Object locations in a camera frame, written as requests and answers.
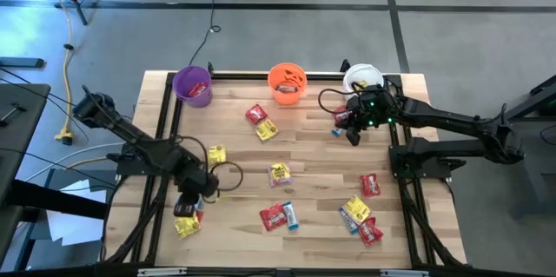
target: white bucket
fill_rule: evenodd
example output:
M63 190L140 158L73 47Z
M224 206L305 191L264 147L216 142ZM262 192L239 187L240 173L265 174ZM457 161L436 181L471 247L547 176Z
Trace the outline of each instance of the white bucket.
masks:
M384 87L384 77L382 77L380 71L371 64L355 64L349 68L346 75L344 75L344 89L346 92L354 91L351 88L352 82L364 82L367 86L379 84ZM356 94L344 95L346 100L349 100L349 98L353 96L356 96Z

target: white paper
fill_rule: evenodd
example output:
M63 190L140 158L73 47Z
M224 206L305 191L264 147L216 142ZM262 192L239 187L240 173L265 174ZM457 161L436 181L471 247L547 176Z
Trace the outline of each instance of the white paper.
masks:
M89 193L87 195L87 198L104 203L106 202L106 190ZM99 220L92 217L78 216L78 220L76 220L76 223L79 229L71 234L66 234L62 237L63 246L69 246L89 241L97 241L103 236L104 220Z
M77 191L67 191L71 189L81 189L86 188L83 190ZM73 184L69 185L68 187L60 189L60 191L65 191L66 194L71 195L79 195L79 196L86 196L90 193L89 189L89 180L85 181L78 181L74 182ZM46 211L46 215L49 221L49 229L50 229L50 237L53 241L57 241L58 239L62 238L67 234L71 234L79 228L78 224L73 222L76 217L72 214L64 214L56 211Z

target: red candy packet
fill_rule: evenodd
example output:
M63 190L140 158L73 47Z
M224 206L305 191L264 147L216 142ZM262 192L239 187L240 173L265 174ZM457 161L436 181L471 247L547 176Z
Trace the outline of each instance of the red candy packet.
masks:
M190 97L196 97L200 95L207 88L207 84L204 82L198 82L188 93Z
M267 231L271 231L288 222L286 214L284 214L284 207L280 203L263 209L259 214L261 215L262 224Z
M268 114L265 112L260 105L256 104L251 109L245 112L245 116L253 123L256 124L264 120Z
M369 247L376 241L379 241L384 235L378 228L374 226L376 224L376 219L374 217L367 218L364 222L360 224L357 228L359 230L359 235L365 243L366 247Z
M338 107L334 110L334 112L342 112L345 111L346 107L345 106L341 106ZM346 118L348 118L350 112L345 112L345 113L339 113L339 114L334 114L332 115L332 117L334 118L334 124L337 124L338 122L341 122L343 120L345 120Z
M363 189L361 190L361 195L363 197L372 197L381 194L381 187L376 181L376 174L369 174L361 176L361 181L363 184Z

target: yellow candy packet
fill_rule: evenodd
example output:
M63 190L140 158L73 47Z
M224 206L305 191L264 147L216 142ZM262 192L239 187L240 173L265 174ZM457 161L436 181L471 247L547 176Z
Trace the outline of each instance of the yellow candy packet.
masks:
M286 163L272 164L268 167L270 187L292 182L291 171Z
M355 85L355 90L363 90L365 87L367 87L367 82L365 82L365 81L360 81L360 82L358 82L358 84L360 84L361 87L359 87L358 85Z
M259 138L264 142L278 134L278 129L269 119L259 124L256 131Z
M226 161L226 149L223 145L215 145L208 149L208 164L215 165Z
M358 226L371 215L371 209L357 195L344 204L344 210Z
M176 217L174 226L175 230L177 230L177 236L180 239L194 234L201 229L201 223L197 218L197 213L195 213L193 217Z

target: orange bucket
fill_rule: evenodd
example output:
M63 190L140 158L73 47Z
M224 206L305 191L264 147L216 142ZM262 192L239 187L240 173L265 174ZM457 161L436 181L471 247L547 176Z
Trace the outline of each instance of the orange bucket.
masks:
M282 93L276 90L280 85L293 86L297 91L293 93ZM307 76L305 71L293 63L280 63L268 72L268 86L279 104L294 104L299 101L301 93L307 87Z

